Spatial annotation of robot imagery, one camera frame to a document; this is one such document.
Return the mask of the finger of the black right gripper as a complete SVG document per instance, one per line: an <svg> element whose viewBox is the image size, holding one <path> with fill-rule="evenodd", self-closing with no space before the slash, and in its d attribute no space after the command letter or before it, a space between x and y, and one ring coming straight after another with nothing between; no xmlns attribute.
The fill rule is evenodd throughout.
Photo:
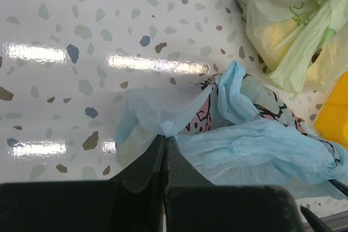
<svg viewBox="0 0 348 232"><path fill-rule="evenodd" d="M314 232L333 232L318 216L311 212L308 208L300 206L301 214L305 217Z"/></svg>
<svg viewBox="0 0 348 232"><path fill-rule="evenodd" d="M344 194L346 197L348 197L348 186L343 184L342 182L331 179L329 182L336 188L338 189L342 194Z"/></svg>

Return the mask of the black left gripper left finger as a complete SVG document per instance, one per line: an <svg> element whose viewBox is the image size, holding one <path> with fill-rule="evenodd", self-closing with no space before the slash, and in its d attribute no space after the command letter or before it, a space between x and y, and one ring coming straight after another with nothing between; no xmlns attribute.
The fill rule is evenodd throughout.
<svg viewBox="0 0 348 232"><path fill-rule="evenodd" d="M165 141L108 180L2 184L1 231L161 231Z"/></svg>

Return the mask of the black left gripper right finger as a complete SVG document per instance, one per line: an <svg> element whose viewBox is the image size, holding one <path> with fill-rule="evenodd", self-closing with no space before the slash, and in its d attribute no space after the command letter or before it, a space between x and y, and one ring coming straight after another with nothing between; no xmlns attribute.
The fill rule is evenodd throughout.
<svg viewBox="0 0 348 232"><path fill-rule="evenodd" d="M303 231L296 204L279 186L217 186L166 140L168 231Z"/></svg>

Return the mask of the light blue plastic bag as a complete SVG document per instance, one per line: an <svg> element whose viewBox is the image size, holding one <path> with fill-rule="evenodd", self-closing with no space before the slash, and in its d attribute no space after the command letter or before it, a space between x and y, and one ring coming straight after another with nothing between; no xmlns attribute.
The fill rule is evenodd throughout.
<svg viewBox="0 0 348 232"><path fill-rule="evenodd" d="M296 199L344 198L332 181L347 184L347 150L316 136L239 62L200 83L128 90L115 132L120 165L130 165L157 135L174 138L215 185L278 185Z"/></svg>

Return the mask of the green avocado plastic bag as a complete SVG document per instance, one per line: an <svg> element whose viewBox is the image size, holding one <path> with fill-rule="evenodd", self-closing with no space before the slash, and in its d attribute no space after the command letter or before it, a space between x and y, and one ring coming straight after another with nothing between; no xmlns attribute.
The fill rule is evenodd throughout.
<svg viewBox="0 0 348 232"><path fill-rule="evenodd" d="M324 92L347 71L347 0L236 1L273 86Z"/></svg>

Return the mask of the yellow plastic tray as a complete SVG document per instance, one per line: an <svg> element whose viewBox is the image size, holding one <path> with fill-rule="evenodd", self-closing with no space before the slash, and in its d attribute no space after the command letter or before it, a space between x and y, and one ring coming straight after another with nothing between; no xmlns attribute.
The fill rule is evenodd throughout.
<svg viewBox="0 0 348 232"><path fill-rule="evenodd" d="M345 72L338 80L327 103L315 123L316 129L327 140L347 149L348 75Z"/></svg>

